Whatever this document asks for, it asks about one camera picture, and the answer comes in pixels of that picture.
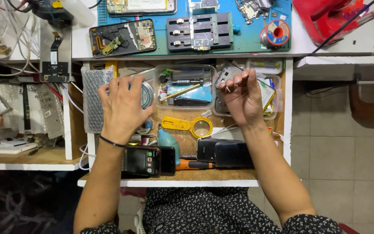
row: black bracelet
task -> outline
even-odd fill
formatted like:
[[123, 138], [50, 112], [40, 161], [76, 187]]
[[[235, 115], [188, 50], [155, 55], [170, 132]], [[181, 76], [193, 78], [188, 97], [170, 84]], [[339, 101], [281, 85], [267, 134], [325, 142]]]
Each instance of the black bracelet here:
[[106, 139], [105, 137], [103, 137], [101, 135], [99, 136], [99, 138], [106, 141], [107, 143], [109, 143], [111, 145], [118, 146], [118, 147], [124, 147], [124, 148], [126, 147], [126, 145], [121, 145], [121, 144], [117, 144], [115, 142], [109, 141], [108, 139]]

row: magnifying lens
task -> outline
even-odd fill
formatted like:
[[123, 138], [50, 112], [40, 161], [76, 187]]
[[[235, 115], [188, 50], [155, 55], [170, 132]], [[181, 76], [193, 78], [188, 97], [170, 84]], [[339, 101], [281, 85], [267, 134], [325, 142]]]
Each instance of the magnifying lens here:
[[161, 125], [166, 129], [190, 131], [195, 138], [208, 136], [213, 130], [211, 121], [205, 117], [197, 117], [193, 121], [163, 117]]

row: black patterned shirt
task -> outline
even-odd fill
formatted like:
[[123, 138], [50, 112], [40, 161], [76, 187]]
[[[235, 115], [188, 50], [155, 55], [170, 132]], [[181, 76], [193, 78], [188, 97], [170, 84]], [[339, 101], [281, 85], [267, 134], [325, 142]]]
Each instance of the black patterned shirt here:
[[[247, 187], [148, 188], [143, 226], [148, 234], [249, 233], [341, 234], [337, 223], [318, 215], [289, 218], [281, 229], [248, 198]], [[120, 234], [113, 224], [81, 234]]]

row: blue silicone repair mat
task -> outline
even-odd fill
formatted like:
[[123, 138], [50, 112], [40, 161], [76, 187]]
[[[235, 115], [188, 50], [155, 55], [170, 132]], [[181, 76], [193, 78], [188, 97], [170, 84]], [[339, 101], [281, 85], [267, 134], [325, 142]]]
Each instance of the blue silicone repair mat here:
[[[259, 41], [259, 35], [264, 27], [262, 16], [257, 20], [253, 20], [252, 24], [246, 24], [245, 18], [236, 7], [234, 0], [219, 0], [220, 8], [217, 13], [232, 12], [233, 25], [240, 25], [240, 32], [234, 35], [233, 44], [230, 47], [221, 49], [211, 49], [208, 51], [209, 54], [226, 54], [226, 53], [261, 53], [261, 52], [286, 52], [291, 49], [291, 38], [283, 48], [278, 50], [263, 49]], [[184, 17], [188, 16], [188, 8], [186, 10], [186, 0], [177, 0], [177, 12], [173, 15], [155, 15], [155, 16], [142, 16], [140, 19], [152, 19], [154, 22], [155, 38], [157, 41], [157, 50], [148, 53], [139, 53], [133, 56], [165, 56], [165, 55], [197, 55], [203, 52], [198, 51], [183, 51], [183, 52], [171, 52], [168, 49], [167, 44], [167, 18]], [[291, 0], [274, 0], [273, 7], [269, 12], [269, 18], [266, 19], [266, 23], [276, 19], [283, 19], [287, 22], [291, 32]], [[111, 17], [106, 12], [106, 1], [102, 1], [98, 6], [98, 26], [121, 23], [121, 18], [129, 18], [135, 20], [133, 16], [122, 16], [122, 17]]]

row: orange screwdriver handle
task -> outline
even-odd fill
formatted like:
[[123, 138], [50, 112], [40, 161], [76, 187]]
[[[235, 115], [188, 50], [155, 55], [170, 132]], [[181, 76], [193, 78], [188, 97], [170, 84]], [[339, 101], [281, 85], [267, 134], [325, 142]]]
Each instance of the orange screwdriver handle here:
[[180, 159], [180, 164], [175, 167], [176, 170], [206, 170], [214, 169], [213, 162], [201, 162], [197, 160]]

